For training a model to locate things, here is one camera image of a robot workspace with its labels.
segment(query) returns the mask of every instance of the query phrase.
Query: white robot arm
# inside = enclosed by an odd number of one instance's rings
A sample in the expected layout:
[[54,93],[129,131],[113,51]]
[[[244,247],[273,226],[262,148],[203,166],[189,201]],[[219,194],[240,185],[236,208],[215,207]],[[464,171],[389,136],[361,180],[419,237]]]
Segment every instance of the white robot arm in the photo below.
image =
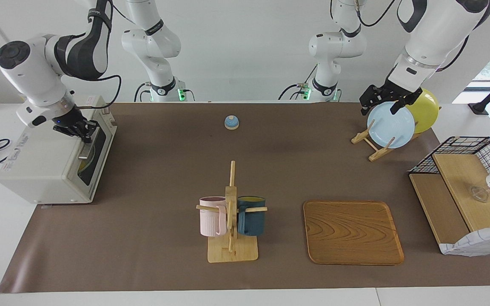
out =
[[105,73],[113,6],[112,0],[81,2],[90,8],[86,33],[6,43],[0,48],[0,70],[27,97],[16,112],[24,124],[34,128],[52,120],[58,132],[90,143],[97,123],[82,116],[61,78],[92,81]]
[[[366,0],[359,0],[364,8]],[[320,33],[309,41],[309,54],[318,62],[317,73],[310,81],[311,95],[315,101],[333,99],[338,85],[338,75],[342,71],[336,62],[338,58],[361,56],[366,50],[366,37],[361,33],[361,25],[356,15],[354,0],[337,0],[332,6],[334,22],[339,32]]]
[[398,19],[410,40],[381,87],[361,95],[362,114],[385,101],[395,101],[395,114],[421,95],[422,83],[445,62],[473,29],[490,15],[490,0],[401,0]]
[[142,29],[126,30],[122,46],[144,66],[150,79],[152,101],[179,101],[184,88],[166,60],[179,55],[181,41],[158,14],[155,0],[126,0],[130,18]]

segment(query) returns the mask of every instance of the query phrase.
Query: wire basket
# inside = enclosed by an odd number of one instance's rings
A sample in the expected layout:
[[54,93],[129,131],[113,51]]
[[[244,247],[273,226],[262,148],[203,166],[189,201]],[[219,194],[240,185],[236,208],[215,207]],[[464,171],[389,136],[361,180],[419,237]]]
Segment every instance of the wire basket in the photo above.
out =
[[413,167],[410,174],[440,174],[432,158],[434,154],[474,154],[490,173],[490,137],[450,137]]

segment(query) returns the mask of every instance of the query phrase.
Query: brown tray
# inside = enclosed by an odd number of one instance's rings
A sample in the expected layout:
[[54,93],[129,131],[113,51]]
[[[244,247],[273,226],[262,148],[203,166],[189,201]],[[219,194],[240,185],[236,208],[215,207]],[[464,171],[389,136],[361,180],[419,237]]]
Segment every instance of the brown tray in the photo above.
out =
[[307,201],[304,219],[309,258],[316,264],[394,266],[404,261],[383,202]]

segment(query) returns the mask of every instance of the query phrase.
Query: wooden mug tree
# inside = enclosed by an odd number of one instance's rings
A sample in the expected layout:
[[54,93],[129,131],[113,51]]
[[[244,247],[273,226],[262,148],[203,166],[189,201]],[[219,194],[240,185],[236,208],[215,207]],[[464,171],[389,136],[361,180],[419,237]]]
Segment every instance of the wooden mug tree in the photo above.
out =
[[[236,162],[230,165],[230,185],[226,186],[226,234],[208,237],[208,262],[229,263],[233,261],[252,261],[258,259],[256,236],[245,236],[237,232],[237,187],[235,186]],[[216,207],[196,205],[196,209],[219,212]],[[267,211],[267,207],[251,207],[245,213]]]

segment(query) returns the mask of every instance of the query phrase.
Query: blue mug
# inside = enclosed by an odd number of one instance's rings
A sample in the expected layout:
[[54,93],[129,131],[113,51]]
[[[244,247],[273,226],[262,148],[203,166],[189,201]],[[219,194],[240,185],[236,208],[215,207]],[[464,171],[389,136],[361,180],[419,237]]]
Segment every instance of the blue mug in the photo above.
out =
[[237,198],[239,209],[237,219],[237,232],[245,236],[260,236],[264,233],[265,212],[245,212],[251,207],[265,207],[266,199],[260,196],[240,196]]

